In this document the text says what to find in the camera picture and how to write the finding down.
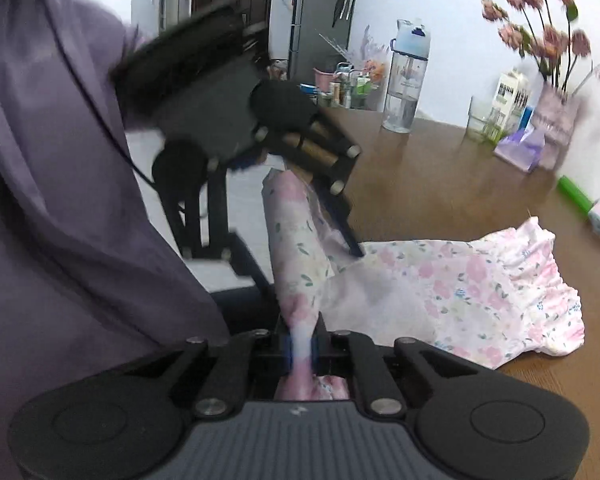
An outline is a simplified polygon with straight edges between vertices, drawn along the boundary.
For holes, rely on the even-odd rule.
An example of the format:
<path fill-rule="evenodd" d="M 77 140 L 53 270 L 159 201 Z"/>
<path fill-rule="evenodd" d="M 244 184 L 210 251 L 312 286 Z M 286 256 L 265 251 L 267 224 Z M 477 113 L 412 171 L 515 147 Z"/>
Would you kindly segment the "artificial pink flowers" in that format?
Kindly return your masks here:
<path fill-rule="evenodd" d="M 574 26 L 576 0 L 506 0 L 500 6 L 481 0 L 484 20 L 498 26 L 502 43 L 521 58 L 532 58 L 542 81 L 566 96 L 574 96 L 592 78 L 600 79 L 591 41 Z"/>

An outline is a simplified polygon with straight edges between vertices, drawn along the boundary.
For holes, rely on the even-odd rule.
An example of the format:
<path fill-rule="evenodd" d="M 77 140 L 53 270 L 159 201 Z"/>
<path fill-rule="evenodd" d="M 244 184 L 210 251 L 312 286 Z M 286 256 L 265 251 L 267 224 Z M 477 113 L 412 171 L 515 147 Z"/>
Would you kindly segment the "pink floral garment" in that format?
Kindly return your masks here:
<path fill-rule="evenodd" d="M 316 195 L 274 170 L 262 197 L 274 289 L 289 328 L 285 401 L 344 400 L 344 381 L 312 367 L 318 324 L 390 346 L 413 337 L 485 367 L 524 352 L 565 356 L 584 343 L 578 292 L 559 274 L 555 237 L 537 218 L 471 242 L 367 243 L 353 257 Z"/>

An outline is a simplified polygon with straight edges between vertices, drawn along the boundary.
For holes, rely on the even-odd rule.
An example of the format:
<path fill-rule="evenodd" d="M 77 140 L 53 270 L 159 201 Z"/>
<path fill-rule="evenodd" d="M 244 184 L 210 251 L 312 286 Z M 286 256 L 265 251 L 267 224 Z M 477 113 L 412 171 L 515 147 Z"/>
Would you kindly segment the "black chair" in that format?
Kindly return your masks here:
<path fill-rule="evenodd" d="M 162 151 L 151 167 L 155 188 L 176 247 L 185 260 L 224 261 L 251 288 L 223 290 L 236 308 L 232 321 L 259 318 L 266 327 L 279 315 L 272 285 L 244 240 L 228 222 L 226 167 L 205 157 Z"/>

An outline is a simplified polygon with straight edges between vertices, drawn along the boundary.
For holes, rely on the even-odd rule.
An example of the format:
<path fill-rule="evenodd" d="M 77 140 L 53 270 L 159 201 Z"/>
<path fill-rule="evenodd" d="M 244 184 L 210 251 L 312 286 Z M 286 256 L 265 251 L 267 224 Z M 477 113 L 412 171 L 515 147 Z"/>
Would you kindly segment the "white green carton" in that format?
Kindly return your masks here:
<path fill-rule="evenodd" d="M 524 73 L 519 70 L 501 73 L 486 123 L 486 138 L 490 142 L 498 144 L 501 138 L 518 129 L 529 96 L 529 81 Z"/>

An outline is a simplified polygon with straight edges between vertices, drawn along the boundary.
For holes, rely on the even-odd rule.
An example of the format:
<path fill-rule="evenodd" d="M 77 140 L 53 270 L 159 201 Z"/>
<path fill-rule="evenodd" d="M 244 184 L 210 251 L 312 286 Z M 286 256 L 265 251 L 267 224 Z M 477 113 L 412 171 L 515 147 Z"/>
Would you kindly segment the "clear drinking glass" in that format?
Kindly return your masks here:
<path fill-rule="evenodd" d="M 473 96 L 469 102 L 465 136 L 479 143 L 498 144 L 503 135 L 504 114 L 499 106 Z"/>

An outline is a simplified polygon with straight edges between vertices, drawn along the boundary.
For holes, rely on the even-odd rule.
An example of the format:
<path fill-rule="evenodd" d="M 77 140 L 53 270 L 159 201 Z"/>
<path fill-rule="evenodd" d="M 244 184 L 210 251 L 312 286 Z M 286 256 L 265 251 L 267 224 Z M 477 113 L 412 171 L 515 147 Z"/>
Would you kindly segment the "grey refrigerator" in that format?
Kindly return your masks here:
<path fill-rule="evenodd" d="M 355 0 L 291 0 L 288 77 L 312 84 L 346 59 Z"/>

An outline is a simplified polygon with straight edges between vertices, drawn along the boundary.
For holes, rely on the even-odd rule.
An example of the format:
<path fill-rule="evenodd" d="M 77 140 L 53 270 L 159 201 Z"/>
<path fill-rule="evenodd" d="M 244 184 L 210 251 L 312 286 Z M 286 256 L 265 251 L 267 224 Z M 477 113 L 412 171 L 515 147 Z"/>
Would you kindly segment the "purple tissue pack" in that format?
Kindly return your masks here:
<path fill-rule="evenodd" d="M 530 174 L 538 166 L 545 148 L 545 134 L 540 129 L 520 129 L 506 136 L 494 148 L 494 155 L 518 170 Z"/>

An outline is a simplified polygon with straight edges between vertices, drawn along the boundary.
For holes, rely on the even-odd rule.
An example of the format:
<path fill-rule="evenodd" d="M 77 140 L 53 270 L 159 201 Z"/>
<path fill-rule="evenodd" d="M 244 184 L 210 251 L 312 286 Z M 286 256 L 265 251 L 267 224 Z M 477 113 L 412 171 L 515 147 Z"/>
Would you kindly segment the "large clear water jug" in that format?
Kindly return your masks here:
<path fill-rule="evenodd" d="M 430 52 L 430 33 L 421 21 L 397 20 L 382 126 L 410 133 Z"/>

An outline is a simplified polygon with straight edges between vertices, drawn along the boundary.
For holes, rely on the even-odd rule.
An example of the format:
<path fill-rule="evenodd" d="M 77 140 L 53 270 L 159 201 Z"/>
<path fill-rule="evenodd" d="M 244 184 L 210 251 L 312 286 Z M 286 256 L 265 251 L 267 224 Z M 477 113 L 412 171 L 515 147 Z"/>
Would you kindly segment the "lace-wrapped flower vase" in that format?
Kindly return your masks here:
<path fill-rule="evenodd" d="M 531 125 L 544 134 L 539 166 L 555 171 L 564 161 L 572 140 L 581 99 L 568 96 L 551 84 L 543 84 L 539 101 L 531 116 Z"/>

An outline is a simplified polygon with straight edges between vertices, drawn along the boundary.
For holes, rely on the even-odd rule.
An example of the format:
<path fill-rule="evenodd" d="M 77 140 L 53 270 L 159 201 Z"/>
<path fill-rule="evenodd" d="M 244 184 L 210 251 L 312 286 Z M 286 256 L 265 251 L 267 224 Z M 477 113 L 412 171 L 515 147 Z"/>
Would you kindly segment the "person in purple clothing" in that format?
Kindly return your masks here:
<path fill-rule="evenodd" d="M 190 337 L 219 308 L 149 221 L 109 73 L 137 29 L 87 0 L 0 0 L 0 479 L 39 393 Z"/>

